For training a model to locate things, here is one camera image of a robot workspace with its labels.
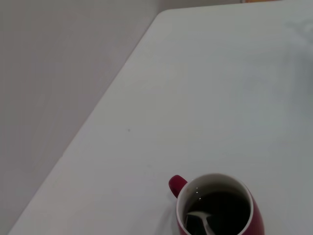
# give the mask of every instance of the spoon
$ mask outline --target spoon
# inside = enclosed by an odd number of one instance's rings
[[[201,212],[201,211],[193,211],[193,212],[189,212],[187,215],[193,215],[196,216],[198,218],[200,218],[202,220],[205,232],[207,235],[215,235],[214,232],[212,231],[212,229],[210,228],[209,224],[207,223],[206,218],[210,217],[211,214],[205,213],[205,212]]]

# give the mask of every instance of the white tabletop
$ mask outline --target white tabletop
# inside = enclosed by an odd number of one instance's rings
[[[168,180],[210,172],[246,183],[267,235],[311,235],[313,76],[291,69],[285,25],[300,9],[161,13],[10,235],[176,235]]]

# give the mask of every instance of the mug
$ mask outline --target mug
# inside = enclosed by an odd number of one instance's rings
[[[169,187],[177,198],[176,218],[181,235],[191,235],[184,226],[185,207],[190,203],[191,195],[197,188],[214,187],[216,184],[226,188],[238,190],[249,202],[250,216],[244,229],[238,235],[264,235],[264,225],[259,208],[248,188],[239,180],[223,174],[207,174],[187,182],[179,175],[173,176],[169,181]]]

